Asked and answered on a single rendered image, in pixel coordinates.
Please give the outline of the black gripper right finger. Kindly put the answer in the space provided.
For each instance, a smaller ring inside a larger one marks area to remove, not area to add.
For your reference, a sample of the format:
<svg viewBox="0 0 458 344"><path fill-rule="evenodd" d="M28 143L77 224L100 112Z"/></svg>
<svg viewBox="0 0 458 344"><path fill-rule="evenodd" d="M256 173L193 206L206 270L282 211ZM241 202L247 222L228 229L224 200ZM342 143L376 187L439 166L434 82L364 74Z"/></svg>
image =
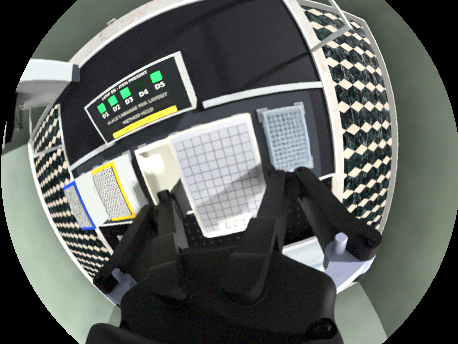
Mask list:
<svg viewBox="0 0 458 344"><path fill-rule="evenodd" d="M294 172L276 169L259 155L266 189L256 217L249 219L235 253L220 273L218 281L226 296L236 303L259 297L273 249L283 254L289 197L293 196L315 233L324 254L324 272L335 282L337 294L362 280L382 242L381 233L352 215L308 167L296 167Z"/></svg>

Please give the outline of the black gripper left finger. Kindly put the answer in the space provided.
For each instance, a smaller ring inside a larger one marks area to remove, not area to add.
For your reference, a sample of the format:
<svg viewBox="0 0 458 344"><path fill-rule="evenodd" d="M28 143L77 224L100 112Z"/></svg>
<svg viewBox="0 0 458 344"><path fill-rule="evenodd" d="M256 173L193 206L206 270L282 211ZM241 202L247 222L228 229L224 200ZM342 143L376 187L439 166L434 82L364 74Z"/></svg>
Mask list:
<svg viewBox="0 0 458 344"><path fill-rule="evenodd" d="M150 291L165 304L181 303L188 294L180 253L189 248L182 219L191 204L181 178L157 197L158 205L141 208L93 277L93 284L119 308L123 295L146 276Z"/></svg>

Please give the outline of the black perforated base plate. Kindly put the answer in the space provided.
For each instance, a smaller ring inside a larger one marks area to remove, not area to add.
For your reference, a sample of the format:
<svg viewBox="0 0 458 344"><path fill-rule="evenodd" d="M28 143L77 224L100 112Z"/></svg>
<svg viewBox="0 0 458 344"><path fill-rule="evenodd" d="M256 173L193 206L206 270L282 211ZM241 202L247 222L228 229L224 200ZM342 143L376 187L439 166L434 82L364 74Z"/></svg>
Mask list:
<svg viewBox="0 0 458 344"><path fill-rule="evenodd" d="M321 179L321 181L332 191L333 176ZM315 236L297 196L289 197L289 203L284 246ZM182 219L182 222L189 248L199 246L214 247L230 241L240 240L245 231L208 238L204 236L194 213L187 214L186 218ZM117 236L124 235L130 224L98 227L113 252L120 242Z"/></svg>

